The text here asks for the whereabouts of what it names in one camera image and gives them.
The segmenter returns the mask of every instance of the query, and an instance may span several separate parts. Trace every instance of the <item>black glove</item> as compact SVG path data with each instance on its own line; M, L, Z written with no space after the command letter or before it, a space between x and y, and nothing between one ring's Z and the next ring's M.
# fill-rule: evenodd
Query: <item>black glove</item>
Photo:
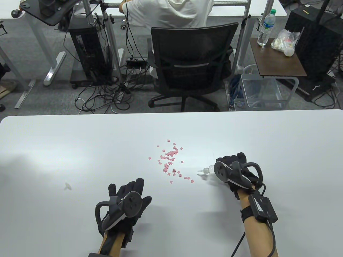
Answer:
M109 196L118 196L119 198L124 198L127 193L131 191L135 191L142 195L143 193L143 187L144 187L144 180L142 178L138 178L136 181L131 181L125 186L121 186L118 190L118 193L116 192L116 185L110 184L108 186L108 194ZM125 218L118 222L112 229L109 231L116 231L116 232L122 232L126 235L130 234L132 227L136 225L138 219L142 216L143 211L145 208L151 203L151 196L147 196L142 199L142 208L139 211L139 213L132 217L132 218Z
M232 155L232 156L224 156L223 158L218 158L216 159L216 161L221 161L222 163L225 163L226 165L230 166L232 164L232 162L234 161L238 161L240 163L246 163L247 162L247 157L245 156L244 153L240 152L236 155ZM242 170L242 175L246 176L253 184L258 182L258 177L256 177L254 174L252 174L248 168L245 168ZM228 185L230 186L230 189L232 192L234 192L235 197L239 200L239 196L237 193L237 190L240 189L240 186L237 186L231 182L228 182Z

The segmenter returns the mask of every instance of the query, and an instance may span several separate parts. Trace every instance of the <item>chair backrest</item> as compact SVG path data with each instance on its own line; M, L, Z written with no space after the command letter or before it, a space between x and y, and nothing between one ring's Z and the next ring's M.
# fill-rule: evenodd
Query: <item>chair backrest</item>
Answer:
M159 93L203 95L218 90L237 27L235 22L204 28L151 28Z

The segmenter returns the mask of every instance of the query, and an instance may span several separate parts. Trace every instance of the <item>floor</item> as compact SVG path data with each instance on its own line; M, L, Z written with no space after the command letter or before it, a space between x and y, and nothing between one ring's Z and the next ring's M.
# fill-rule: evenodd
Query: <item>floor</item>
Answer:
M115 35L117 38L117 44L119 47L126 48L125 44L125 31L120 30L121 17L116 17L114 24ZM241 22L239 19L229 19L223 17L209 17L208 25L218 25L230 22ZM276 25L272 31L271 37L277 36L278 32L284 28L287 21L287 17L279 17L276 20ZM79 110L75 107L74 102L78 97L81 89L72 89L69 84L69 78L71 74L71 67L73 64L73 57L67 53L58 74L56 75L54 82L49 86L43 86L43 79L49 70L49 64L43 56L42 50L40 49L31 29L25 22L25 18L19 20L10 20L4 22L5 28L8 31L7 35L0 37L0 44L5 50L9 58L13 61L14 65L21 72L23 77L29 81L31 78L37 79L37 83L32 89L30 95L27 97L22 107L17 110L14 106L21 96L23 91L22 88L18 87L14 92L0 100L0 103L6 106L6 110L0 113L0 121L7 116L16 115L56 115L56 114L78 114ZM52 28L42 24L43 32L51 44L53 53L57 55L60 51L64 51L63 40L65 33L57 30L57 27ZM146 39L149 37L148 33L139 28L132 28L132 33L135 37L137 47L143 55L147 55ZM239 28L234 36L232 46L235 48L238 39ZM253 37L257 37L258 32L254 30ZM67 34L65 46L72 52L75 52L74 45ZM254 57L250 47L246 53L245 65L254 64ZM7 73L4 78L15 79L12 73ZM338 87L343 87L341 80L337 81ZM279 85L282 95L286 96L289 94L289 89L283 85ZM152 84L145 85L141 90L135 91L133 97L130 100L130 109L127 111L118 111L119 113L145 113L145 112L178 112L180 111L179 106L169 107L158 107L149 108L148 101L156 96ZM220 89L219 91L207 95L207 97L216 103L218 103L221 111L227 111L227 101L225 96L225 90ZM343 106L343 95L339 94L338 101ZM332 100L324 96L318 101L318 104L325 105L330 104ZM320 109L320 107L306 102L298 95L294 95L291 99L287 109L291 110L302 110L302 109ZM96 113L104 113L106 109L100 109ZM208 107L196 100L188 99L186 102L186 111L188 112L199 112L208 111Z

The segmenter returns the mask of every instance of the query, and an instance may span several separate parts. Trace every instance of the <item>small plastic bottle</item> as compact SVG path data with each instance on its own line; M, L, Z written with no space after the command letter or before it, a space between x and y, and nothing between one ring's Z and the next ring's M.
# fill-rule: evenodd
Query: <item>small plastic bottle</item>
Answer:
M272 9L270 11L270 14L268 14L264 19L264 22L260 28L260 35L257 39L257 44L259 44L260 46L265 46L268 42L270 33L272 32L275 24L275 13L276 10Z
M198 175L211 174L214 173L214 165L209 166L208 168L203 168L198 171Z

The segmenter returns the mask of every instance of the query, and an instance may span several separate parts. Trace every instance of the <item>office chair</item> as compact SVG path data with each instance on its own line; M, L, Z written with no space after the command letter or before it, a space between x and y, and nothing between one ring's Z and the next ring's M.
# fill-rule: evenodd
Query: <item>office chair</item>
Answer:
M220 111L216 103L202 95L221 87L223 66L229 63L230 44L237 27L238 23L205 28L151 28L148 63L156 68L158 79L154 80L154 89L161 95L152 98L149 107L181 104L184 112L186 99L192 97ZM155 104L171 97L182 97L182 102Z

